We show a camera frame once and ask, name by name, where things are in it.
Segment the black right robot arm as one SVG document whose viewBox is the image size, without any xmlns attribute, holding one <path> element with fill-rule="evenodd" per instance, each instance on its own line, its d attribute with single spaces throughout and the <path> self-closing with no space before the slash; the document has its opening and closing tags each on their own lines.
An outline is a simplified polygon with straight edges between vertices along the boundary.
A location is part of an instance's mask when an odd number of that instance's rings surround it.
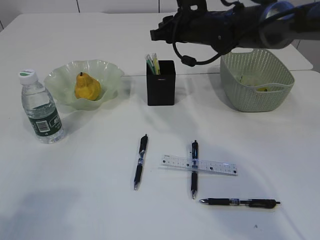
<svg viewBox="0 0 320 240">
<path fill-rule="evenodd" d="M 320 3 L 293 6 L 287 1 L 262 0 L 254 6 L 232 2 L 225 11 L 209 11 L 204 0 L 179 0 L 175 15 L 166 16 L 150 31 L 152 41 L 232 48 L 282 49 L 294 40 L 319 40 Z"/>
</svg>

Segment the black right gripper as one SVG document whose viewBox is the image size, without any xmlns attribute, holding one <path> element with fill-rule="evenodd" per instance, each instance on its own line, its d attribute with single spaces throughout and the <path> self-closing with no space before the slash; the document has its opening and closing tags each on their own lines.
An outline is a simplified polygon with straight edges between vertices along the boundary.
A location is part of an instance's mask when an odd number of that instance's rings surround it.
<svg viewBox="0 0 320 240">
<path fill-rule="evenodd" d="M 157 29 L 152 29 L 149 31 L 151 41 L 162 41 L 166 44 L 185 43 L 183 39 L 185 30 L 183 20 L 184 16 L 179 13 L 165 16 L 158 24 Z"/>
</svg>

